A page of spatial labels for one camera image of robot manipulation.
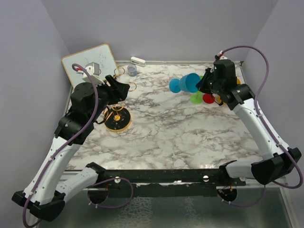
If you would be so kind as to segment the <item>red wine glass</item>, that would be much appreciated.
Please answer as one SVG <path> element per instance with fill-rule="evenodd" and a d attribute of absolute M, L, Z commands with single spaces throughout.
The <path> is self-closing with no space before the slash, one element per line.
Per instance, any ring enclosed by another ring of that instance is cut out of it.
<path fill-rule="evenodd" d="M 202 96 L 202 99 L 207 104 L 212 104 L 212 103 L 215 102 L 215 97 L 213 95 L 210 95 L 210 94 L 204 94 Z"/>

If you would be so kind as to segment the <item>blue wine glass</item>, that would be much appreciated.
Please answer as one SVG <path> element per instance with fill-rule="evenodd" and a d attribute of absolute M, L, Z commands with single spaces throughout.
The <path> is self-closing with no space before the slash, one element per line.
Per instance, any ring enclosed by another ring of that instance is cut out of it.
<path fill-rule="evenodd" d="M 179 93 L 180 91 L 187 93 L 196 93 L 198 88 L 197 83 L 200 82 L 201 78 L 196 73 L 190 73 L 183 76 L 180 79 L 174 78 L 169 82 L 169 89 L 173 93 Z"/>

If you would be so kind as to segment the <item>green wine glass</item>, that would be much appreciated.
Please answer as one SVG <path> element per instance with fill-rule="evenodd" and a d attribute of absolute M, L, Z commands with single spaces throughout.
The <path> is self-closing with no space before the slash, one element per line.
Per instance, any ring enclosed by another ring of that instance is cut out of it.
<path fill-rule="evenodd" d="M 190 81 L 190 91 L 192 92 L 192 95 L 190 96 L 190 101 L 196 105 L 202 103 L 202 92 L 198 90 L 196 87 L 197 83 L 201 80 L 200 76 L 193 73 L 191 75 L 191 81 Z"/>

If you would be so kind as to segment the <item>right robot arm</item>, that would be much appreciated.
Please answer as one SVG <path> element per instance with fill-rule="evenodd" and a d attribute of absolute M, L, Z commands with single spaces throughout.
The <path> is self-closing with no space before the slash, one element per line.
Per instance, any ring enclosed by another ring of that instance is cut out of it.
<path fill-rule="evenodd" d="M 232 161 L 223 165 L 218 174 L 219 182 L 228 186 L 235 178 L 248 178 L 267 185 L 296 170 L 299 174 L 298 188 L 304 177 L 298 166 L 302 154 L 291 148 L 274 130 L 264 116 L 255 95 L 246 84 L 237 84 L 234 65 L 218 65 L 207 68 L 196 88 L 205 94 L 219 95 L 231 111 L 243 122 L 257 144 L 261 161 Z"/>

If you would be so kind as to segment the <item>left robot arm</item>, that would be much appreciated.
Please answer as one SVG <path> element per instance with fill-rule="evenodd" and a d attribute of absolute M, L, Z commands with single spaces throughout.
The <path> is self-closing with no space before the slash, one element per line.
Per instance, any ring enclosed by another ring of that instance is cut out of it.
<path fill-rule="evenodd" d="M 94 123 L 109 105 L 127 98 L 129 84 L 106 76 L 107 84 L 93 86 L 78 84 L 71 94 L 71 107 L 60 119 L 50 150 L 31 183 L 12 196 L 12 200 L 44 221 L 53 221 L 65 204 L 88 186 L 104 184 L 105 176 L 99 169 L 86 167 L 76 176 L 60 183 L 60 178 L 74 154 L 93 131 Z"/>

